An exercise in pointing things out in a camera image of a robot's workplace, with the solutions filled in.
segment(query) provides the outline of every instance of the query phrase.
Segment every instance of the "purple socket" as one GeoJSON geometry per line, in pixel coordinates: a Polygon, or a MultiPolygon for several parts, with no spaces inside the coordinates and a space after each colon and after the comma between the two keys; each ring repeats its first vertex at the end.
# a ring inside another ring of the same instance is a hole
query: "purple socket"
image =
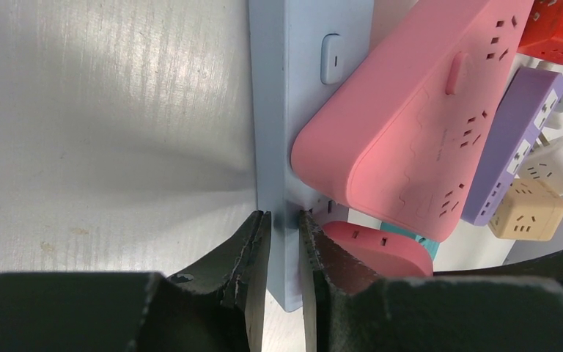
{"type": "Polygon", "coordinates": [[[461,218],[489,223],[563,94],[561,73],[522,67],[497,109],[461,218]]]}

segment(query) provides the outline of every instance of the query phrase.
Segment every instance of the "beige power adapter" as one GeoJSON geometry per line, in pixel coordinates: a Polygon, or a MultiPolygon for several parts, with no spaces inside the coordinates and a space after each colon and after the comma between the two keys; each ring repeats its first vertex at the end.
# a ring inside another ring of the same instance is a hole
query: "beige power adapter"
{"type": "Polygon", "coordinates": [[[563,198],[546,183],[515,179],[489,228],[497,238],[549,241],[563,217],[563,198]]]}

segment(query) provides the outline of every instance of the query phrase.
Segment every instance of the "white switch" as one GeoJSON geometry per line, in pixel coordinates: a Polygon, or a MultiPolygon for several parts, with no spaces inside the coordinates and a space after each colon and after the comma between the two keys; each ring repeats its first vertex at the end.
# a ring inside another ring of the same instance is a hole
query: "white switch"
{"type": "Polygon", "coordinates": [[[323,84],[336,84],[342,81],[344,40],[338,34],[330,34],[323,39],[323,51],[320,58],[320,80],[323,84]]]}

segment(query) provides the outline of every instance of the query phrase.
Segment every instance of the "pink plastic casing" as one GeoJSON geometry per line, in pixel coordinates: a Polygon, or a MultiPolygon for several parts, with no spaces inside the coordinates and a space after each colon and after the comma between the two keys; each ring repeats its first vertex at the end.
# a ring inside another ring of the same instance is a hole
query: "pink plastic casing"
{"type": "Polygon", "coordinates": [[[428,251],[409,237],[344,221],[323,227],[329,238],[378,274],[386,277],[432,276],[428,251]]]}
{"type": "Polygon", "coordinates": [[[292,168],[434,241],[458,223],[532,0],[421,0],[299,133],[292,168]]]}

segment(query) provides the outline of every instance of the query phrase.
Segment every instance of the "brown stain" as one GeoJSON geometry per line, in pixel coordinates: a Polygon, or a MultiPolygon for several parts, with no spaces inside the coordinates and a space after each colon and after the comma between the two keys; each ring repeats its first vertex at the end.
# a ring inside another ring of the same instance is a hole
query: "brown stain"
{"type": "Polygon", "coordinates": [[[55,252],[55,247],[53,247],[52,244],[50,244],[49,242],[40,242],[40,249],[42,249],[42,252],[44,253],[53,253],[55,252]]]}
{"type": "Polygon", "coordinates": [[[89,235],[89,231],[82,229],[80,227],[74,227],[73,229],[70,229],[71,233],[74,235],[89,235]]]}

